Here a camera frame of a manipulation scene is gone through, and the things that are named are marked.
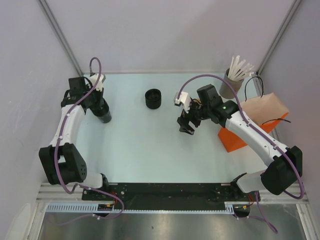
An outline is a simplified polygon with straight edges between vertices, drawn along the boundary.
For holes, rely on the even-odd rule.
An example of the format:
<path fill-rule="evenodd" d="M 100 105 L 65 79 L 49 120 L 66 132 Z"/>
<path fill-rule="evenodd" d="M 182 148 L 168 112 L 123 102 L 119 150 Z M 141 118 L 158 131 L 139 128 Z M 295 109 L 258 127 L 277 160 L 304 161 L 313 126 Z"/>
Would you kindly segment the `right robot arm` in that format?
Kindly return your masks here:
<path fill-rule="evenodd" d="M 268 135 L 237 103 L 223 101 L 212 84 L 199 88 L 197 94 L 197 99 L 184 91 L 174 97 L 174 104 L 183 106 L 177 119 L 179 131 L 193 135 L 201 121 L 211 120 L 241 138 L 267 167 L 255 173 L 243 173 L 234 180 L 236 185 L 230 188 L 230 194 L 235 200 L 242 201 L 249 192 L 260 190 L 278 196 L 301 179 L 303 153 L 297 146 L 287 147 Z"/>

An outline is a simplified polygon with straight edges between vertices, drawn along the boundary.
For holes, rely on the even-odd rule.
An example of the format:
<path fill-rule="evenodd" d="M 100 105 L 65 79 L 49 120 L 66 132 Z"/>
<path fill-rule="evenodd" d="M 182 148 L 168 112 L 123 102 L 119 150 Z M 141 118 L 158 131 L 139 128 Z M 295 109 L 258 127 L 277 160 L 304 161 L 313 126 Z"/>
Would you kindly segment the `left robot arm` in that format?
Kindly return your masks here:
<path fill-rule="evenodd" d="M 39 158 L 48 182 L 51 185 L 79 183 L 93 188 L 93 194 L 100 200 L 110 196 L 111 188 L 102 173 L 90 173 L 76 141 L 81 122 L 86 111 L 91 110 L 102 123 L 109 123 L 111 112 L 103 97 L 103 83 L 106 77 L 97 73 L 89 77 L 74 77 L 68 80 L 69 89 L 64 93 L 61 106 L 61 119 L 54 138 L 49 146 L 39 150 Z"/>

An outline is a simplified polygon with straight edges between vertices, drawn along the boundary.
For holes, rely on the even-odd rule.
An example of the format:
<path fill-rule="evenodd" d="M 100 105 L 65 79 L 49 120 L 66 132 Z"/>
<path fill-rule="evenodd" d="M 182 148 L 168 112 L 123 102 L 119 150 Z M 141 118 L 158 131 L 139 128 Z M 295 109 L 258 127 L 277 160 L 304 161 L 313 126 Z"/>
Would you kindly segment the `orange paper bag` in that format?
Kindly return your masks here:
<path fill-rule="evenodd" d="M 287 106 L 273 92 L 249 98 L 241 103 L 241 107 L 268 134 L 289 114 Z M 240 137 L 223 127 L 218 137 L 228 153 L 247 145 Z"/>

